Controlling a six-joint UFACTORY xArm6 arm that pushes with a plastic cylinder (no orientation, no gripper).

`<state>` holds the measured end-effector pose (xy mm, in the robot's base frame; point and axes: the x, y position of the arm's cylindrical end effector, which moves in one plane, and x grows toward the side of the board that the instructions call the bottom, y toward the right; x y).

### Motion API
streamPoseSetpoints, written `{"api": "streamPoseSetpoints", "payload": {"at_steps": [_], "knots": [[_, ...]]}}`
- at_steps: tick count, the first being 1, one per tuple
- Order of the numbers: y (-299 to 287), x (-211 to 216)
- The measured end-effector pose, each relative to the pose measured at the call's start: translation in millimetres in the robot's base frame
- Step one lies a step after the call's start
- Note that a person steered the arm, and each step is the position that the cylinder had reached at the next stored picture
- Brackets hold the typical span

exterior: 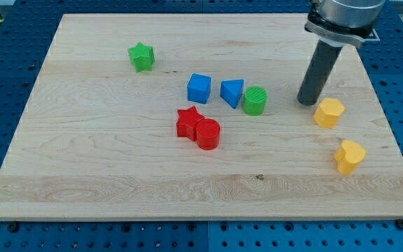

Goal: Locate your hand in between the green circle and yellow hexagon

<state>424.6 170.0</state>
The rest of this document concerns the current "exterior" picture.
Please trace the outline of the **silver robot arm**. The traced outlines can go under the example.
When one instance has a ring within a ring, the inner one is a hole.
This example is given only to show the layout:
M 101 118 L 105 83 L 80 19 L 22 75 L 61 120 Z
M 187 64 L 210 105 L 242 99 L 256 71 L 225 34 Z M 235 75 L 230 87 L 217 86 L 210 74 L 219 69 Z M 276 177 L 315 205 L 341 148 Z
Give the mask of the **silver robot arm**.
M 304 29 L 318 36 L 318 42 L 297 101 L 314 105 L 345 45 L 360 47 L 375 28 L 384 0 L 312 1 Z

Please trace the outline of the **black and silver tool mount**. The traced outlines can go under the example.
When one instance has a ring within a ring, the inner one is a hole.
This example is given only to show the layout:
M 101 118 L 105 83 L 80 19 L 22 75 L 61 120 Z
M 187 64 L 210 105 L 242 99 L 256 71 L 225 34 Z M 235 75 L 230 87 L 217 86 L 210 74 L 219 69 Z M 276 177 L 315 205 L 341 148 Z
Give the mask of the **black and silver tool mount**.
M 378 19 L 378 2 L 311 2 L 304 28 L 333 43 L 360 47 Z

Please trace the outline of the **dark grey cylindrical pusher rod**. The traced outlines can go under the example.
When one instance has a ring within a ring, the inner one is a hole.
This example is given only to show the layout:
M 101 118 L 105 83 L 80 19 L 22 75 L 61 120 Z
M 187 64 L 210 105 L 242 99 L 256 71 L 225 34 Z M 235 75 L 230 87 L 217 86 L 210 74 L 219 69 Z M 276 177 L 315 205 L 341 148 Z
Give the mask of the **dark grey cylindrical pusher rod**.
M 317 101 L 329 78 L 342 47 L 318 41 L 304 79 L 297 93 L 297 101 L 312 106 Z

